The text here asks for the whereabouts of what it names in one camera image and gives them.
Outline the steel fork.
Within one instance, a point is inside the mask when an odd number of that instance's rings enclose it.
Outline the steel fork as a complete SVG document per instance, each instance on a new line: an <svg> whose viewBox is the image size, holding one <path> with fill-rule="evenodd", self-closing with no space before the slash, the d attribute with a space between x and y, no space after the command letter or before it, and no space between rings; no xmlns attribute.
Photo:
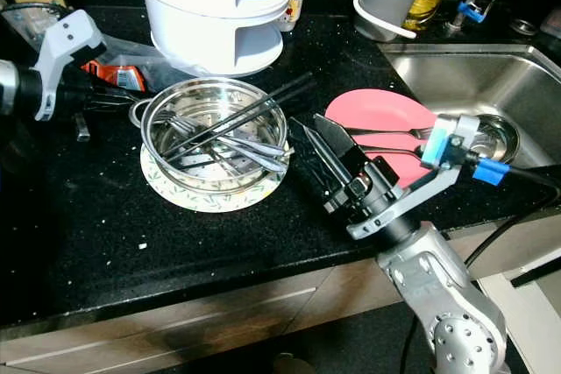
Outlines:
<svg viewBox="0 0 561 374"><path fill-rule="evenodd" d="M171 126L172 129L176 130L176 132L184 135L185 138L192 137L194 134L192 132L194 126L189 124L184 117L172 116L166 119L166 123Z"/></svg>

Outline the crumpled clear plastic wrapper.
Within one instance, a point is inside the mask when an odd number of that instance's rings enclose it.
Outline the crumpled clear plastic wrapper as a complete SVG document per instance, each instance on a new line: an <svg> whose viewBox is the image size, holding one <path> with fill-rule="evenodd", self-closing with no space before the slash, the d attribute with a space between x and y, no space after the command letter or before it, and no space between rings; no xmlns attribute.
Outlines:
<svg viewBox="0 0 561 374"><path fill-rule="evenodd" d="M165 55L155 46L136 43L129 40L105 35L103 39L105 51L98 58L112 66L134 66L140 69L169 69Z"/></svg>

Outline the steel two-handled pot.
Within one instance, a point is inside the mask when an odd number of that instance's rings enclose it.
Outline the steel two-handled pot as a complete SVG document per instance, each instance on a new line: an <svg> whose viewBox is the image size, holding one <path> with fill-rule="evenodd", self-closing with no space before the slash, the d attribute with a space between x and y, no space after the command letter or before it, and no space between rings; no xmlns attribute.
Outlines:
<svg viewBox="0 0 561 374"><path fill-rule="evenodd" d="M187 138L166 123L172 116L184 117L193 125ZM277 99L249 83L229 78L189 79L160 91L151 99L141 99L130 109L130 119L140 130L143 147L168 175L188 179L186 187L197 183L235 181L238 186L269 173L256 162L236 155L222 159L208 147L227 146L211 139L228 135L285 147L278 160L288 165L292 153L288 126Z"/></svg>

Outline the pink round plate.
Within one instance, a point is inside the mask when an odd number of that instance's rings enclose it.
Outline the pink round plate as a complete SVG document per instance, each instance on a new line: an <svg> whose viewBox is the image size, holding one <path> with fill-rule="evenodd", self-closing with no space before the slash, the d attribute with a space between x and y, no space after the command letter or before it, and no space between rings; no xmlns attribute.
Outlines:
<svg viewBox="0 0 561 374"><path fill-rule="evenodd" d="M408 130L431 127L437 115L415 99L394 91L362 88L347 91L326 107L326 118L344 127L380 130L380 134L354 135L357 145L414 150L425 145Z"/></svg>

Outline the leaf-patterned white plate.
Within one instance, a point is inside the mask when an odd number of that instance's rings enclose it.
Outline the leaf-patterned white plate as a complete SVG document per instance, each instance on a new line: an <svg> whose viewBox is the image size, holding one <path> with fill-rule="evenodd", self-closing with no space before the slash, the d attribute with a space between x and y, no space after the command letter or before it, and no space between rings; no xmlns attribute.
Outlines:
<svg viewBox="0 0 561 374"><path fill-rule="evenodd" d="M186 187L188 179L165 173L145 147L140 149L140 166L149 187L165 201L204 213L225 213L256 205L273 193L284 178L284 173L264 173L242 186L235 181L218 181L210 183L211 188L205 188L207 183Z"/></svg>

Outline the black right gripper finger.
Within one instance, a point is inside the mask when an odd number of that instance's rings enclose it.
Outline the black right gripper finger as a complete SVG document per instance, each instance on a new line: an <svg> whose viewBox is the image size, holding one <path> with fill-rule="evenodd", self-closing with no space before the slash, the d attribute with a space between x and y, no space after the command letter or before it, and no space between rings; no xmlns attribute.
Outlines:
<svg viewBox="0 0 561 374"><path fill-rule="evenodd" d="M357 177L360 173L366 173L366 166L370 160L354 142L352 135L347 133L344 126L324 115L314 114L312 116L312 129L320 133L352 177Z"/></svg>
<svg viewBox="0 0 561 374"><path fill-rule="evenodd" d="M298 119L288 119L288 137L297 150L295 161L303 166L300 174L311 183L313 193L325 209L340 209L349 201L347 186L352 175L331 150L319 132Z"/></svg>

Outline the white cup with cartoon print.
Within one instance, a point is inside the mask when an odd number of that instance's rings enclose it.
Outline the white cup with cartoon print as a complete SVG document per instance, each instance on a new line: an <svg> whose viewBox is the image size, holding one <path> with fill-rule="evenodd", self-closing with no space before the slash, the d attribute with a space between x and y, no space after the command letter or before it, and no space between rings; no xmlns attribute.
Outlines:
<svg viewBox="0 0 561 374"><path fill-rule="evenodd" d="M303 11L304 0L289 0L286 6L284 18L280 21L281 32L292 32L295 29L298 18Z"/></svg>

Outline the white tiered food steamer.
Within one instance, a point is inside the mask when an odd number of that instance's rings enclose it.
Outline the white tiered food steamer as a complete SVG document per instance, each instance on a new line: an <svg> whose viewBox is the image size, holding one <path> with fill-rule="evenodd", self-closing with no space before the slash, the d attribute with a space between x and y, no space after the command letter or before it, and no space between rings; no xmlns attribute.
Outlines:
<svg viewBox="0 0 561 374"><path fill-rule="evenodd" d="M194 76L248 76L283 53L291 0L145 0L153 46Z"/></svg>

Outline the small orange packet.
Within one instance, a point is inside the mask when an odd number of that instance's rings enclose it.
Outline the small orange packet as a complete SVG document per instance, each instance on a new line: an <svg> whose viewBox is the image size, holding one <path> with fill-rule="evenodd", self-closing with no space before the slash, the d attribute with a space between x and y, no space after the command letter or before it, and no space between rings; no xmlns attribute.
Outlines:
<svg viewBox="0 0 561 374"><path fill-rule="evenodd" d="M146 79L136 66L110 65L110 63L92 60L84 63L80 69L102 86L147 91Z"/></svg>

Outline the small metal piece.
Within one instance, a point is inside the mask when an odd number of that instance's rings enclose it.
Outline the small metal piece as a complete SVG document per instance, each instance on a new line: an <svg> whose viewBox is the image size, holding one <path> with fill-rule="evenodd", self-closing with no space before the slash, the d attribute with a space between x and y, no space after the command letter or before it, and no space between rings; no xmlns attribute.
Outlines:
<svg viewBox="0 0 561 374"><path fill-rule="evenodd" d="M87 118L83 113L73 114L75 126L75 138L77 142L87 143L91 141L92 132L89 129Z"/></svg>

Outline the small round steel lid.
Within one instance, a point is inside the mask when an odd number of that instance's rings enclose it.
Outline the small round steel lid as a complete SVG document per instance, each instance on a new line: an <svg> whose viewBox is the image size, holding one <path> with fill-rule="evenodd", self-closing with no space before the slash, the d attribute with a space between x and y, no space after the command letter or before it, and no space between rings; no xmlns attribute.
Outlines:
<svg viewBox="0 0 561 374"><path fill-rule="evenodd" d="M524 35L524 37L534 37L538 34L538 26L528 20L522 20L521 18L510 18L509 29L513 32Z"/></svg>

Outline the stainless steel sink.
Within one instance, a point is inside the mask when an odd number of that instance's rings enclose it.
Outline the stainless steel sink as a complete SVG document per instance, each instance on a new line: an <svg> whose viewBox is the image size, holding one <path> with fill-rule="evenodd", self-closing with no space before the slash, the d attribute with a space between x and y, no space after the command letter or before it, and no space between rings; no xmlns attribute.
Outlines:
<svg viewBox="0 0 561 374"><path fill-rule="evenodd" d="M533 46L405 43L381 53L437 114L490 114L516 127L517 166L561 165L561 66Z"/></svg>

